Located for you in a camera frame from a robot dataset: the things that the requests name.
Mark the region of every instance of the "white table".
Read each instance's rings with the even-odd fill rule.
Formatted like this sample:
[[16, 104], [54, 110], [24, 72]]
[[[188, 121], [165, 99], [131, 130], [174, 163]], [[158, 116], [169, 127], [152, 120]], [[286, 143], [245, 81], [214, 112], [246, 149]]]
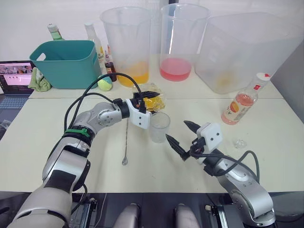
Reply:
[[[47, 157], [63, 133], [63, 119], [74, 99], [29, 99], [0, 141], [0, 190], [33, 191], [41, 183]], [[100, 100], [86, 99], [80, 111]], [[245, 149], [256, 152], [261, 184], [267, 191], [304, 190], [304, 125], [284, 99], [260, 99], [235, 126], [222, 123], [221, 110], [227, 99], [168, 100], [169, 134], [187, 149], [195, 134], [183, 120], [198, 124], [221, 123], [223, 153], [238, 158]], [[207, 175], [194, 159], [183, 162], [167, 143], [149, 140], [147, 131], [129, 124], [127, 156], [122, 166], [126, 136], [123, 120], [101, 131], [94, 139], [86, 179], [89, 192], [225, 192], [216, 178]], [[245, 140], [243, 150], [232, 145]], [[255, 170], [254, 160], [244, 161]]]
[[[189, 78], [181, 82], [171, 82], [164, 79], [159, 73], [158, 55], [150, 58], [149, 82], [155, 83], [168, 99], [200, 99], [200, 98], [234, 98], [237, 91], [228, 94], [214, 93], [192, 69]], [[77, 98], [82, 95], [84, 89], [55, 89], [51, 88], [46, 92], [34, 91], [30, 98]], [[90, 92], [102, 93], [110, 99], [131, 98], [132, 90], [122, 86], [118, 81], [114, 82], [113, 89], [107, 92], [101, 91], [98, 87]], [[269, 83], [259, 93], [259, 98], [283, 98], [276, 87]]]

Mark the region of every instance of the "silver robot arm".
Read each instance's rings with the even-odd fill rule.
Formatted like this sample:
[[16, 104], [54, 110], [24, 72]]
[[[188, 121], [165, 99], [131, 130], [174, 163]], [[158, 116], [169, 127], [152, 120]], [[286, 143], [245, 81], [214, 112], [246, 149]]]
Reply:
[[244, 166], [235, 165], [231, 159], [224, 158], [218, 149], [222, 132], [218, 123], [206, 123], [202, 127], [191, 122], [185, 124], [197, 134], [188, 152], [179, 142], [167, 135], [171, 147], [185, 161], [190, 156], [197, 158], [211, 176], [216, 176], [221, 186], [229, 193], [237, 207], [239, 216], [246, 228], [272, 227], [275, 222], [273, 202], [268, 192], [257, 182], [257, 177]]
[[81, 188], [90, 169], [87, 159], [95, 135], [124, 118], [147, 129], [150, 112], [139, 111], [134, 99], [101, 102], [77, 116], [50, 153], [42, 173], [42, 185], [29, 195], [8, 228], [67, 228], [72, 192]]

